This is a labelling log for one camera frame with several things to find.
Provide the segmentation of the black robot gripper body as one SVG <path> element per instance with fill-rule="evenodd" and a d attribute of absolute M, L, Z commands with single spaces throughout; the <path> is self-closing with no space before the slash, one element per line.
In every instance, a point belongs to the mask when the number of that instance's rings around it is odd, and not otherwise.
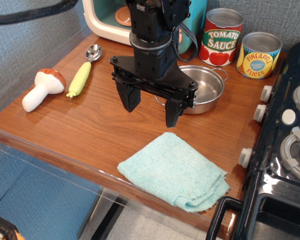
<path fill-rule="evenodd" d="M 181 71 L 172 46 L 156 51 L 134 48 L 134 56 L 114 55 L 109 61 L 113 65 L 113 80 L 119 76 L 138 89 L 167 100 L 180 94 L 183 109 L 193 108 L 197 101 L 198 84 Z"/>

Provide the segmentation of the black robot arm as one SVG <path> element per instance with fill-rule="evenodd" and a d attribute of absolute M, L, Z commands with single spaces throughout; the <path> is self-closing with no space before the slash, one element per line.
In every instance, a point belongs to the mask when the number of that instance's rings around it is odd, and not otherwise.
<path fill-rule="evenodd" d="M 141 91 L 166 99 L 165 121 L 175 127 L 187 108 L 193 108 L 198 84 L 179 68 L 179 31 L 196 37 L 184 25 L 190 17 L 189 0 L 128 0 L 131 17 L 129 41 L 133 56 L 112 56 L 112 78 L 123 107 L 132 112 Z"/>

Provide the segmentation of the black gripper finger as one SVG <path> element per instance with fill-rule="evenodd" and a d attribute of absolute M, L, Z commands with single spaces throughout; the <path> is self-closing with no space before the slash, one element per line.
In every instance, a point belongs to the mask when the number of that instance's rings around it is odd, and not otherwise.
<path fill-rule="evenodd" d="M 168 128 L 176 126 L 179 116 L 182 114 L 182 100 L 177 98 L 171 98 L 167 100 L 165 104 L 165 120 Z"/>
<path fill-rule="evenodd" d="M 114 81 L 123 107 L 129 113 L 132 112 L 141 102 L 141 90 L 119 76 L 116 76 Z"/>

